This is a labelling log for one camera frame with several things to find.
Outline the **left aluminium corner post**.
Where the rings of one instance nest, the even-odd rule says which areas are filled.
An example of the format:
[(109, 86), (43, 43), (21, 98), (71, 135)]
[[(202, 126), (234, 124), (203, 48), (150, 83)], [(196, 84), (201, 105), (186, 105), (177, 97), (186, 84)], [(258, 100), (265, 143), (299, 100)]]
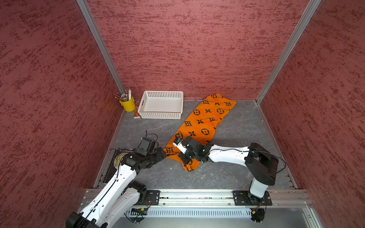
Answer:
[(86, 23), (94, 37), (94, 40), (96, 41), (97, 43), (97, 46), (99, 47), (99, 50), (107, 64), (107, 67), (116, 83), (116, 86), (119, 90), (119, 92), (121, 93), (125, 93), (126, 90), (125, 90), (125, 87), (123, 85), (123, 83), (121, 82), (121, 79), (119, 77), (119, 74), (117, 72), (117, 69), (113, 63), (113, 60), (109, 54), (109, 51), (107, 50), (107, 47), (105, 45), (105, 42), (103, 41), (103, 38), (101, 36), (101, 33), (97, 27), (97, 24), (95, 22), (95, 19), (92, 15), (92, 12), (89, 8), (89, 5), (87, 3), (87, 1), (85, 0), (77, 0), (77, 4), (84, 16), (84, 19), (86, 20)]

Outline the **white marker pen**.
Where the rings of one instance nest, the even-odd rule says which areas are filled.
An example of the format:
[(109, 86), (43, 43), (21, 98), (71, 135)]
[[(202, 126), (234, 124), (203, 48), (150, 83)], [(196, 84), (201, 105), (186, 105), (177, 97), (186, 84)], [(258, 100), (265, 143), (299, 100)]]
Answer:
[(131, 88), (128, 88), (128, 101), (132, 99), (132, 90)]

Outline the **aluminium corner post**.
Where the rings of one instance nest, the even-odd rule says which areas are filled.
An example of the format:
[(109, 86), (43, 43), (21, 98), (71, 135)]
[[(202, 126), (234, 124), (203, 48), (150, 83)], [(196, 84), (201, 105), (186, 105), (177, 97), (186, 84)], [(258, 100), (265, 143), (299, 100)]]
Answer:
[(116, 83), (116, 86), (119, 90), (119, 92), (121, 93), (125, 93), (126, 90), (125, 90), (125, 87), (123, 85), (123, 83), (121, 82), (121, 79), (119, 77), (119, 74), (117, 72), (117, 69), (113, 63), (113, 60), (109, 54), (109, 51), (107, 50), (107, 47), (105, 45), (105, 42), (103, 41), (103, 38), (101, 36), (101, 33), (97, 27), (97, 24), (95, 22), (95, 19), (92, 15), (92, 12), (89, 8), (89, 5), (87, 3), (87, 1), (85, 0), (77, 0), (77, 4), (84, 16), (84, 19), (86, 20), (86, 23), (94, 37), (94, 40), (96, 41), (97, 43), (97, 46), (99, 47), (99, 50), (107, 64), (107, 67)]
[(302, 16), (300, 17), (295, 29), (292, 32), (287, 44), (285, 45), (278, 61), (276, 62), (273, 70), (271, 71), (266, 83), (264, 84), (262, 90), (260, 91), (257, 99), (256, 104), (259, 106), (263, 101), (264, 97), (266, 96), (267, 92), (269, 91), (270, 87), (272, 86), (274, 80), (278, 76), (280, 70), (284, 66), (286, 60), (290, 56), (292, 50), (294, 49), (296, 43), (300, 39), (302, 33), (304, 32), (305, 28), (307, 27), (308, 23), (310, 22), (311, 18), (313, 17), (315, 11), (317, 10), (318, 6), (320, 5), (321, 0), (310, 0), (308, 5), (306, 6)]

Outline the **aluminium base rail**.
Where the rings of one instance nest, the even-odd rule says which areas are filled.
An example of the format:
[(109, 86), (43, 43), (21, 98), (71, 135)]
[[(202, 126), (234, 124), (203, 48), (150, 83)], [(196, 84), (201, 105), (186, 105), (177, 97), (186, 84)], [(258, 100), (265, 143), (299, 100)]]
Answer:
[[(155, 207), (226, 207), (231, 208), (237, 202), (242, 206), (245, 200), (239, 199), (243, 192), (233, 190), (189, 190), (164, 189), (159, 191), (159, 202)], [(306, 190), (268, 190), (266, 201), (274, 208), (312, 208), (313, 203)]]

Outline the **right aluminium corner post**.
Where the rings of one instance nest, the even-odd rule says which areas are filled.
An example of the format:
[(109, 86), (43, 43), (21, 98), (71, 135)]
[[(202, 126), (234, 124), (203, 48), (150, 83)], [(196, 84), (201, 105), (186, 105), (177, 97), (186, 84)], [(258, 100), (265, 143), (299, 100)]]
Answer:
[(280, 70), (284, 66), (286, 60), (290, 56), (292, 50), (294, 49), (296, 43), (300, 39), (302, 33), (304, 32), (305, 28), (307, 27), (308, 23), (310, 22), (311, 18), (313, 17), (315, 11), (317, 10), (318, 6), (320, 5), (321, 0), (310, 0), (308, 5), (306, 6), (302, 16), (300, 17), (295, 29), (292, 32), (287, 44), (285, 45), (278, 61), (276, 62), (273, 70), (271, 71), (266, 83), (264, 84), (262, 90), (260, 91), (257, 99), (256, 104), (259, 106), (263, 101), (264, 97), (266, 96), (267, 92), (269, 91), (270, 87), (272, 86), (274, 80), (278, 76)]

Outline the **white perforated plastic basket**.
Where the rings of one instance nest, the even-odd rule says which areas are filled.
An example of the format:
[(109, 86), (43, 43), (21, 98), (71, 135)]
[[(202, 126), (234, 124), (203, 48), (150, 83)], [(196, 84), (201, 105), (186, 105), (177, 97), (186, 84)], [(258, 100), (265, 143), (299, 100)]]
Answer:
[(144, 91), (138, 113), (142, 119), (181, 119), (183, 91)]

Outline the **orange white card box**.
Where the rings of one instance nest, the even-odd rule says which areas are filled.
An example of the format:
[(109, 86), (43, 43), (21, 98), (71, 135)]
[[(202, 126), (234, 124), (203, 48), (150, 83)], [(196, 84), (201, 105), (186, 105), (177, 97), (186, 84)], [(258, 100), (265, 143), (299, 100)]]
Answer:
[(141, 116), (138, 112), (139, 106), (140, 106), (140, 101), (136, 101), (135, 102), (136, 108), (135, 108), (135, 112), (134, 112), (134, 119), (141, 119)]

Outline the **yellow metal pencil bucket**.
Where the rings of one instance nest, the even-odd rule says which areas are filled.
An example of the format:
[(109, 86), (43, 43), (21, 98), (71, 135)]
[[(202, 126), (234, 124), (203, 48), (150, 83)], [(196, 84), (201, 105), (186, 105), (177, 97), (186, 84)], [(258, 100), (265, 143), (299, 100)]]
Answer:
[(131, 99), (128, 101), (123, 101), (120, 99), (119, 102), (126, 112), (133, 112), (136, 109), (136, 105), (135, 105), (135, 101), (134, 101), (133, 97), (131, 97)]

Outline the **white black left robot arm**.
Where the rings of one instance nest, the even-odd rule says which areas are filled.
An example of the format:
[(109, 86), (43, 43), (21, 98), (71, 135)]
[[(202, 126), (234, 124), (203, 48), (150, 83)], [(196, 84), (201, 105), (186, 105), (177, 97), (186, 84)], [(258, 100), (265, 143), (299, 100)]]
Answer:
[(124, 155), (107, 185), (80, 213), (70, 214), (66, 227), (111, 228), (129, 208), (145, 201), (146, 186), (134, 180), (138, 173), (164, 158), (161, 147), (152, 152), (138, 148)]

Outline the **orange black patterned pillowcase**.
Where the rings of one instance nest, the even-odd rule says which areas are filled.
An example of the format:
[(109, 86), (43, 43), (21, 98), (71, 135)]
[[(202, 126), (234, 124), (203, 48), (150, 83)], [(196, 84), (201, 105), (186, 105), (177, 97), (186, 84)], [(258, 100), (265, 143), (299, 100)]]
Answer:
[(192, 159), (189, 164), (184, 164), (178, 157), (180, 150), (173, 146), (176, 138), (186, 139), (188, 136), (195, 139), (202, 145), (205, 145), (214, 138), (218, 125), (224, 120), (228, 113), (237, 104), (236, 101), (229, 100), (220, 94), (206, 97), (187, 117), (181, 127), (165, 146), (163, 151), (166, 157), (180, 162), (183, 168), (188, 171), (194, 171), (198, 168), (200, 162)]

